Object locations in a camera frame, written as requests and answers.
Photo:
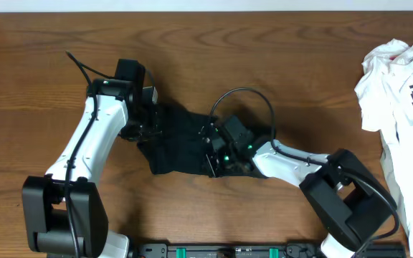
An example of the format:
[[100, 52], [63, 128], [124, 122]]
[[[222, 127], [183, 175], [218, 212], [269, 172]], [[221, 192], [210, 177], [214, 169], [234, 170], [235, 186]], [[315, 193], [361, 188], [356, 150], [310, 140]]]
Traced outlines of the black polo shirt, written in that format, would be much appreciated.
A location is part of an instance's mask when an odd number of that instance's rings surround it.
[[[157, 104], [157, 106], [161, 119], [161, 134], [137, 143], [139, 151], [149, 163], [152, 174], [180, 172], [213, 178], [207, 169], [204, 141], [199, 132], [210, 123], [220, 125], [226, 119], [220, 120], [217, 117], [210, 118], [208, 115], [192, 113], [180, 105]], [[253, 157], [258, 148], [270, 139], [270, 129], [245, 127], [255, 134]], [[256, 178], [264, 178], [256, 165], [254, 163], [253, 165]]]

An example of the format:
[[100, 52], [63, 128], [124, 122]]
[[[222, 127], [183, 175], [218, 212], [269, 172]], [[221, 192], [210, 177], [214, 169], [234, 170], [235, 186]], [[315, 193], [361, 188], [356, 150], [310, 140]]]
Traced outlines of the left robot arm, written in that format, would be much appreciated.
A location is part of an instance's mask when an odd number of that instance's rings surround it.
[[128, 257], [130, 239], [109, 230], [98, 183], [115, 139], [127, 125], [143, 126], [131, 113], [150, 108], [154, 86], [96, 79], [85, 109], [60, 157], [43, 176], [22, 187], [28, 246], [48, 257]]

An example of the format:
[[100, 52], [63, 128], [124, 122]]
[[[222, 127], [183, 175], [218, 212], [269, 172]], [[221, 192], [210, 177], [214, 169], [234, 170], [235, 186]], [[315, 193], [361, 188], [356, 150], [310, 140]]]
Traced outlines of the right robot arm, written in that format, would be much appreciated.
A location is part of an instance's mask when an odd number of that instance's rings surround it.
[[320, 246], [325, 257], [355, 257], [393, 219], [390, 237], [399, 229], [397, 204], [349, 150], [314, 154], [283, 145], [275, 134], [258, 135], [241, 123], [213, 123], [201, 128], [206, 160], [213, 176], [232, 173], [276, 178], [301, 190], [326, 228]]

